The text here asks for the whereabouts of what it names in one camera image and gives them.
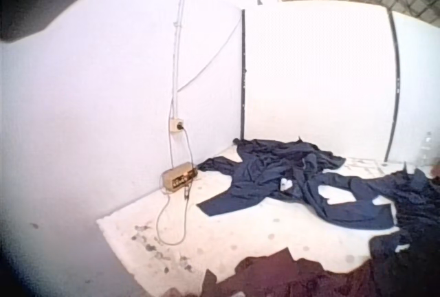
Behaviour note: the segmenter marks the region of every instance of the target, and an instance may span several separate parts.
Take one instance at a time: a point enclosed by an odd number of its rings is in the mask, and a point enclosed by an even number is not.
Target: power cord
[[[229,34],[228,38],[226,39],[225,43],[222,44],[222,46],[219,48],[219,50],[215,53],[215,55],[208,61],[208,63],[206,63],[206,65],[194,76],[194,78],[190,79],[185,85],[183,85],[182,87],[180,87],[177,92],[182,91],[183,89],[187,88],[190,84],[192,84],[196,79],[198,79],[198,77],[200,77],[205,70],[211,65],[211,63],[215,60],[216,57],[218,57],[218,55],[220,55],[221,51],[223,50],[223,48],[229,43],[229,40],[232,38],[232,35],[235,33],[235,31],[237,30],[237,28],[240,26],[241,24],[241,18],[237,21],[236,25],[234,26],[234,29],[232,29],[231,33]],[[171,113],[173,111],[173,100],[171,100],[170,102],[170,111],[168,113],[168,120],[171,118]],[[191,166],[192,169],[194,170],[194,160],[193,160],[193,152],[191,151],[191,147],[190,147],[190,141],[189,141],[189,137],[188,137],[188,133],[185,130],[185,128],[183,127],[183,125],[180,125],[181,130],[183,130],[183,132],[185,133],[185,137],[186,137],[186,144],[188,146],[188,150],[190,153],[190,158],[191,158]],[[171,132],[170,132],[170,125],[168,124],[168,149],[170,152],[170,160],[171,160],[171,167],[174,168],[174,158],[173,158],[173,149],[171,146]],[[178,242],[175,243],[169,243],[164,241],[159,233],[159,221],[160,218],[162,217],[165,209],[168,207],[169,203],[170,203],[170,194],[172,194],[171,192],[168,192],[164,187],[163,184],[161,183],[162,180],[162,176],[160,176],[159,178],[159,188],[160,191],[162,192],[162,194],[166,195],[166,203],[165,206],[160,210],[157,219],[156,219],[156,235],[157,235],[157,239],[163,243],[164,245],[170,245],[170,246],[176,246],[179,244],[182,244],[183,241],[185,241],[186,238],[186,214],[188,212],[188,203],[189,203],[189,199],[190,199],[190,191],[191,191],[191,187],[193,186],[193,181],[190,182],[190,184],[188,185],[188,187],[185,187],[185,200],[186,200],[186,204],[185,204],[185,213],[184,213],[184,233],[183,236],[180,240],[178,240]]]
[[[185,128],[184,128],[183,125],[181,125],[181,124],[177,125],[177,128],[178,128],[179,130],[182,130],[182,131],[185,133],[186,144],[187,144],[187,146],[188,146],[188,151],[189,151],[189,153],[190,153],[191,166],[192,166],[192,169],[194,170],[193,151],[191,150],[190,139],[189,139],[189,137],[188,137],[188,132],[186,132]],[[160,212],[159,212],[159,214],[158,214],[158,216],[157,216],[157,219],[156,219],[156,235],[157,235],[157,239],[158,239],[161,243],[163,243],[163,244],[165,244],[165,245],[175,246],[175,245],[182,244],[182,242],[185,241],[185,238],[186,238],[186,217],[187,217],[187,214],[188,214],[188,204],[189,204],[189,201],[190,201],[190,192],[191,192],[191,187],[193,187],[193,181],[191,180],[190,183],[189,183],[189,185],[187,185],[187,186],[184,187],[184,188],[185,188],[185,191],[184,191],[184,198],[185,198],[185,201],[186,201],[186,202],[185,202],[185,211],[184,211],[184,233],[183,233],[181,239],[178,240],[178,242],[174,242],[174,243],[167,242],[167,241],[163,240],[163,238],[160,236],[160,232],[159,232],[159,221],[160,221],[160,218],[162,217],[162,215],[163,215],[165,209],[168,207],[168,205],[169,205],[169,203],[170,203],[170,200],[171,200],[171,198],[170,198],[170,194],[172,194],[172,193],[171,193],[171,192],[168,192],[167,190],[164,190],[164,187],[163,187],[163,185],[160,183],[160,180],[159,180],[159,185],[160,185],[160,190],[161,190],[162,194],[166,195],[166,203],[165,203],[164,207],[160,210]]]

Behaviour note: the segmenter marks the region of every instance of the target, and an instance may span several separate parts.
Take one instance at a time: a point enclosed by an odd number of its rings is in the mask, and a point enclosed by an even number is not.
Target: dark blue cloth
[[[229,189],[212,199],[199,203],[209,216],[255,206],[264,198],[300,202],[311,206],[316,214],[339,226],[379,230],[394,226],[391,206],[376,206],[372,200],[379,195],[376,184],[392,181],[364,180],[336,173],[322,174],[324,169],[337,169],[345,159],[316,145],[303,142],[271,140],[234,140],[243,162],[225,157],[208,159],[199,165],[202,171],[219,171],[232,176]],[[280,191],[282,178],[291,179],[293,187]],[[330,205],[318,192],[320,185],[351,191],[357,201]]]
[[[393,226],[391,209],[372,204],[376,196],[383,195],[395,204],[399,231],[369,242],[368,263],[377,296],[440,296],[440,187],[423,172],[409,174],[404,169],[377,179],[345,177],[322,173],[325,168],[340,167],[344,159],[301,140],[235,142],[243,163],[216,157],[199,167],[232,176],[227,191],[199,204],[207,215],[244,209],[272,197],[307,204],[336,225],[388,228]],[[294,182],[286,192],[279,190],[282,177]],[[329,205],[318,192],[323,184],[351,191],[356,201]],[[398,245],[407,244],[407,250],[395,252]]]

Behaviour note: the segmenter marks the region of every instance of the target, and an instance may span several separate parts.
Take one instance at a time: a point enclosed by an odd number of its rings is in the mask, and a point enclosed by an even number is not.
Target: white pipe
[[[185,0],[179,0],[177,9],[177,20],[174,23],[176,27],[174,35],[174,54],[173,54],[173,118],[177,115],[177,92],[179,89],[179,51],[180,51],[180,33],[182,30],[182,18],[184,15]]]

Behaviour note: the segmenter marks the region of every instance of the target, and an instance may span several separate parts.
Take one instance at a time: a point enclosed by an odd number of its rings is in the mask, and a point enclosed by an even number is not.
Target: white wall
[[[139,292],[95,220],[157,189],[170,168],[177,3],[79,0],[46,30],[2,44],[4,247],[44,296]],[[251,5],[256,0],[187,0],[180,85],[223,45],[240,8]],[[240,85],[239,25],[179,94],[196,162],[239,136]],[[188,160],[182,135],[173,144],[176,162]]]
[[[389,160],[415,163],[427,132],[428,161],[440,159],[440,29],[393,13],[400,55],[401,91]]]
[[[299,1],[246,11],[245,137],[383,160],[395,59],[386,10]]]

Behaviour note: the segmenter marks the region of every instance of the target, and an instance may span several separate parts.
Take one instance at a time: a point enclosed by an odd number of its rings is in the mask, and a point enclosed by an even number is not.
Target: black pole
[[[397,124],[397,115],[399,113],[399,101],[400,101],[400,56],[399,56],[399,43],[397,42],[396,25],[394,23],[393,12],[388,10],[388,19],[390,21],[391,34],[393,35],[393,45],[395,53],[395,63],[396,63],[396,93],[394,101],[394,114],[393,114],[393,125],[391,126],[390,140],[388,142],[388,148],[386,149],[384,162],[388,161],[388,156],[390,155],[391,146],[393,144],[394,132]]]
[[[245,138],[245,89],[246,89],[246,24],[245,10],[241,11],[241,126],[240,139]]]

